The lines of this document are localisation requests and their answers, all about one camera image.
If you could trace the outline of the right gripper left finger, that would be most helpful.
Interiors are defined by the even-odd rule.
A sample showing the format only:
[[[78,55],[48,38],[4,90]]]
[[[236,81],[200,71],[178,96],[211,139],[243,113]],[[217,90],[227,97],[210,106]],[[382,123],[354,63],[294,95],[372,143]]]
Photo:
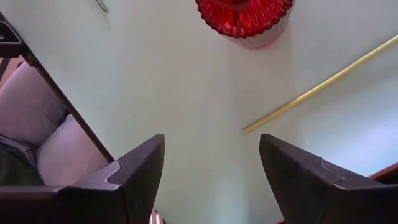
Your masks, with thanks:
[[[1,223],[149,223],[165,154],[156,134],[72,185],[1,187]]]

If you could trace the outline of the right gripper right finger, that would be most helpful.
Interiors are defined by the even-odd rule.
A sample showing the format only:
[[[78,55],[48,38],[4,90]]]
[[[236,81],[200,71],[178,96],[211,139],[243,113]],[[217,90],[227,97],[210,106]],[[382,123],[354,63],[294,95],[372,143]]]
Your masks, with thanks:
[[[384,184],[270,134],[259,153],[286,223],[397,223],[397,184]]]

